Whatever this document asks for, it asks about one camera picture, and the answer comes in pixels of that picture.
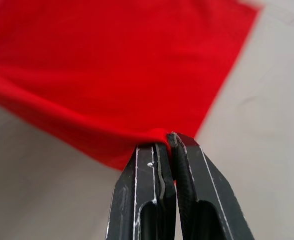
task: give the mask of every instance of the white surface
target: white surface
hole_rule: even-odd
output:
[[[294,0],[268,2],[198,142],[256,239],[294,240]],[[104,239],[118,176],[0,109],[0,240]]]

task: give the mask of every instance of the black metal tool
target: black metal tool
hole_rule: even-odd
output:
[[[193,138],[138,146],[116,183],[106,240],[174,240],[176,180],[184,240],[254,240],[224,176]]]

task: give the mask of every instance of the table surface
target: table surface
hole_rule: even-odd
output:
[[[255,238],[294,240],[294,0],[268,0],[197,141]],[[119,175],[0,108],[0,240],[104,239]]]

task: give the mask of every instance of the metal jaw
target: metal jaw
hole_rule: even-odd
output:
[[[238,201],[191,137],[138,146],[116,183],[106,240],[173,240],[176,180],[184,240],[254,240]]]

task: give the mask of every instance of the red fabric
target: red fabric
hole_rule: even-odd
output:
[[[0,105],[122,169],[197,132],[257,11],[235,0],[0,0]]]

